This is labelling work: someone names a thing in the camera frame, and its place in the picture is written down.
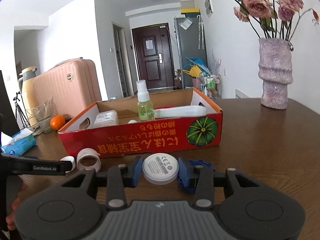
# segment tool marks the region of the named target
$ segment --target hand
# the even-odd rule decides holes
[[[24,191],[27,189],[27,184],[23,183],[21,186],[20,191]],[[11,207],[12,207],[12,212],[9,216],[7,216],[5,218],[5,220],[7,221],[8,224],[8,229],[10,231],[13,231],[16,229],[16,225],[14,223],[14,212],[17,210],[18,206],[20,205],[20,199],[16,198],[12,203],[11,203]]]

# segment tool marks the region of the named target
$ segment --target green bottle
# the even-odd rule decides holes
[[[138,113],[140,121],[151,121],[155,119],[153,104],[147,90],[145,80],[137,81],[138,88]]]

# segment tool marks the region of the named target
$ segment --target gray ribbed panel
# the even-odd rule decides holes
[[[83,240],[237,240],[211,212],[187,201],[134,201],[126,210],[110,212]]]

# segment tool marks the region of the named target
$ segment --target pink suitcase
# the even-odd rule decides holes
[[[57,113],[67,120],[101,101],[96,67],[88,59],[69,59],[55,65],[34,78],[33,88],[40,104],[53,96]]]

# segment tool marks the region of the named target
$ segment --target wooden table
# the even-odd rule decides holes
[[[306,211],[306,224],[299,240],[318,240],[320,224],[320,115],[289,100],[285,111],[268,109],[260,99],[220,99],[223,129],[220,146],[172,153],[186,159],[211,162],[217,171],[234,167],[298,200]],[[59,160],[66,155],[59,136],[52,132],[37,138],[37,146],[27,156]],[[113,165],[129,163],[135,155],[102,159],[102,171]],[[64,177],[22,176],[28,189],[21,199],[61,181]],[[137,188],[125,189],[132,199],[188,199],[177,181],[165,186],[152,185],[142,176]],[[105,188],[97,200],[105,202]],[[222,202],[223,189],[216,188],[216,202]],[[20,239],[17,234],[12,239]]]

